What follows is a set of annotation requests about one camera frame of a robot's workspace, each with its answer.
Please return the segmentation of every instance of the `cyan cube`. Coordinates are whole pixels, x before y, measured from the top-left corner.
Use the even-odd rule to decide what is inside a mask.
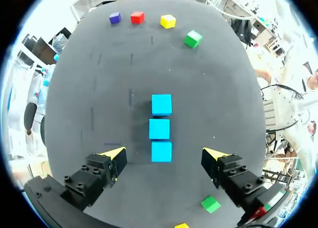
[[[168,140],[170,138],[169,119],[150,119],[149,120],[149,139]]]
[[[153,116],[169,116],[172,114],[171,95],[152,95],[151,102]]]
[[[109,16],[109,20],[111,24],[115,24],[115,23],[119,23],[121,21],[121,15],[120,13],[116,12],[116,13],[112,13]]]
[[[151,162],[171,162],[172,143],[170,141],[152,141]]]

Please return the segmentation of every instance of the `wire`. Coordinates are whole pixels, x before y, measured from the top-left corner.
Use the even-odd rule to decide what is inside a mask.
[[[43,171],[43,164],[44,164],[44,162],[42,162],[42,164],[41,164],[42,174],[41,174],[41,173],[39,173],[41,177],[43,177],[43,176],[44,176],[44,171]]]
[[[236,228],[248,228],[248,227],[259,227],[259,228],[274,228],[274,227],[269,227],[266,225],[258,225],[258,224],[247,224],[247,225],[243,225],[241,227],[236,227]]]
[[[298,122],[298,120],[295,121],[293,124],[291,124],[291,125],[289,125],[289,126],[286,126],[286,127],[284,127],[284,128],[277,129],[277,130],[266,130],[266,132],[267,132],[267,133],[274,133],[274,132],[277,132],[277,131],[285,130],[285,129],[288,129],[288,128],[290,128],[290,127],[296,125],[297,122]]]
[[[235,18],[235,19],[240,19],[240,20],[251,20],[251,19],[254,19],[254,18],[255,18],[254,15],[249,16],[249,17],[240,17],[240,16],[236,16],[236,15],[229,14],[229,13],[225,13],[224,11],[222,11],[222,10],[218,9],[217,7],[215,7],[210,0],[206,0],[206,1],[207,1],[207,2],[210,4],[210,6],[212,6],[217,12],[222,13],[223,15],[226,15],[226,16],[228,16],[228,17],[230,17],[230,18]]]
[[[266,87],[261,88],[261,90],[264,90],[264,89],[269,88],[269,87],[271,87],[271,86],[278,86],[278,87],[281,87],[281,88],[283,88],[283,89],[285,89],[285,90],[291,90],[291,91],[295,92],[301,99],[304,99],[303,95],[301,95],[298,91],[292,89],[292,88],[289,87],[289,86],[282,85],[282,84],[268,85],[268,86],[266,86]]]

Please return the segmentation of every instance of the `white wall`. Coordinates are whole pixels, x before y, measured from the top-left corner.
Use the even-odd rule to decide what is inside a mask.
[[[77,22],[72,15],[71,5],[75,1],[41,0],[22,22],[23,28],[18,41],[29,33],[48,42],[64,27],[73,31]]]

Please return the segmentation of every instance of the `cube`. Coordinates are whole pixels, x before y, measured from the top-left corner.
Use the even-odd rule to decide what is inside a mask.
[[[151,162],[171,162],[172,143],[170,141],[151,142]]]
[[[192,30],[187,34],[184,39],[184,43],[188,45],[190,48],[195,48],[199,45],[202,40],[202,36],[198,34],[196,31]]]
[[[175,226],[174,228],[189,228],[189,226],[186,223],[182,223],[182,224]]]
[[[221,206],[220,203],[211,196],[204,199],[201,204],[209,213],[216,211]]]
[[[119,23],[121,21],[121,15],[120,13],[116,12],[116,13],[112,13],[109,16],[109,20],[111,24],[115,24],[115,23]]]
[[[133,12],[130,15],[131,23],[141,24],[145,21],[144,12]]]
[[[149,139],[168,140],[170,138],[169,119],[150,119],[149,120]]]
[[[172,102],[170,94],[151,96],[153,116],[169,116],[172,114]]]
[[[171,14],[162,15],[160,18],[160,24],[165,29],[174,28],[176,19]]]

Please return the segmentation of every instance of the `black table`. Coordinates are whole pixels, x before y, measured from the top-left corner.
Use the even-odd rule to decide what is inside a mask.
[[[111,25],[119,11],[122,22]],[[146,22],[132,25],[143,11]],[[176,27],[164,29],[160,16]],[[183,40],[203,36],[191,49]],[[171,163],[151,163],[151,95],[172,95]],[[190,0],[124,0],[90,12],[71,35],[47,101],[46,145],[55,179],[73,174],[94,152],[127,148],[115,186],[85,212],[123,228],[234,227],[243,215],[201,166],[203,147],[237,153],[257,175],[265,153],[259,87],[230,26],[212,8]],[[208,195],[221,207],[209,214]]]

